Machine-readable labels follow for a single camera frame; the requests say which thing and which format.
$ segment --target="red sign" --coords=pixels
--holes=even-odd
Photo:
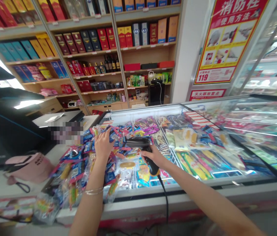
[[[268,0],[216,0],[194,84],[229,83]]]

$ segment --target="shelf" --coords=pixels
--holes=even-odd
[[[78,53],[72,55],[65,55],[64,58],[72,58],[72,57],[81,57],[81,56],[89,56],[89,55],[100,55],[100,54],[107,54],[111,52],[117,52],[117,49],[110,49],[105,51],[94,51],[94,52],[85,52],[85,53]]]
[[[61,31],[61,30],[74,30],[75,28],[96,28],[100,25],[111,25],[112,17],[110,14],[107,15],[96,15],[89,16],[85,18],[79,18],[79,21],[74,21],[73,19],[67,19],[56,22],[48,22],[48,28],[51,31]]]
[[[133,51],[133,50],[139,50],[139,49],[153,49],[153,48],[159,48],[161,46],[169,46],[176,44],[176,41],[169,42],[169,43],[162,43],[162,44],[149,44],[144,46],[137,46],[137,47],[129,47],[129,48],[121,48],[121,51]]]
[[[47,62],[53,60],[60,60],[59,57],[47,57],[41,59],[34,59],[34,60],[26,60],[26,61],[18,61],[18,62],[6,62],[6,65],[19,65],[19,64],[26,64],[26,63],[35,63],[35,62]]]
[[[124,11],[115,13],[116,22],[136,20],[149,20],[151,18],[158,18],[162,16],[178,15],[181,11],[181,4],[169,5],[164,7],[144,8],[142,10]]]
[[[150,72],[150,71],[160,71],[160,70],[168,70],[173,69],[173,67],[166,67],[166,68],[154,68],[154,69],[141,69],[141,70],[125,70],[125,73],[136,73],[136,72]]]
[[[44,84],[44,83],[50,83],[50,82],[58,82],[58,81],[64,81],[69,80],[70,78],[62,78],[62,79],[51,79],[51,80],[43,80],[43,81],[36,81],[36,82],[28,82],[28,83],[22,83],[23,85],[30,85],[30,84]]]
[[[97,75],[76,76],[76,77],[74,77],[74,79],[92,78],[92,77],[97,77],[97,76],[116,75],[116,74],[121,74],[121,72],[117,71],[117,72],[97,74]]]
[[[92,94],[92,93],[104,93],[104,92],[116,92],[116,91],[122,91],[124,88],[115,88],[115,89],[109,89],[109,90],[101,90],[101,91],[90,91],[90,92],[83,92],[82,94]]]
[[[15,27],[7,27],[2,28],[0,30],[0,40],[6,39],[20,39],[22,37],[35,36],[39,33],[44,33],[45,27],[42,23],[36,23],[34,25],[24,25],[24,26],[15,26]]]

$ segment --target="wooden shelf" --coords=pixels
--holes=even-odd
[[[133,51],[133,50],[140,50],[140,49],[154,49],[159,47],[165,47],[176,44],[176,41],[169,42],[169,43],[161,43],[161,44],[149,44],[144,46],[137,46],[137,47],[129,47],[129,48],[121,48],[121,51]]]
[[[136,72],[150,72],[150,71],[160,71],[160,70],[168,70],[173,69],[173,67],[166,68],[154,68],[154,69],[141,69],[141,70],[125,70],[124,73],[136,73]]]
[[[65,55],[64,58],[72,58],[72,57],[81,57],[81,56],[92,56],[92,55],[101,55],[101,54],[107,54],[117,52],[117,49],[110,49],[105,51],[94,51],[94,52],[85,52],[85,53],[78,53],[78,54],[72,54],[72,55]]]
[[[97,77],[97,76],[117,75],[117,74],[121,74],[121,72],[117,71],[117,72],[111,72],[111,73],[105,73],[105,74],[76,76],[76,77],[74,77],[74,79],[92,78],[92,77]]]
[[[59,82],[64,80],[69,80],[70,78],[55,78],[51,80],[43,80],[43,81],[36,81],[36,82],[28,82],[28,83],[22,83],[23,85],[30,85],[30,84],[44,84],[44,83],[50,83],[50,82]]]
[[[101,91],[90,91],[90,92],[83,92],[82,94],[92,94],[92,93],[105,93],[105,92],[116,92],[116,91],[122,91],[124,88],[115,88],[115,89],[109,89],[109,90],[101,90]]]
[[[6,65],[19,65],[19,64],[26,64],[26,63],[35,63],[35,62],[47,62],[47,61],[53,61],[53,60],[60,60],[59,57],[47,57],[47,58],[41,58],[41,59],[34,59],[34,60],[27,60],[27,61],[18,61],[18,62],[6,62]]]

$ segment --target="refrigerator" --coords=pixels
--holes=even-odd
[[[131,124],[136,135],[150,137],[168,160],[245,212],[277,207],[277,97],[242,95],[110,111],[92,126],[105,124]],[[101,227],[165,222],[163,188],[142,159],[137,169],[121,175],[114,202],[104,205]],[[161,170],[160,176],[169,222],[204,216],[169,173]],[[260,204],[266,207],[251,207]],[[57,221],[69,226],[76,209],[62,209]]]

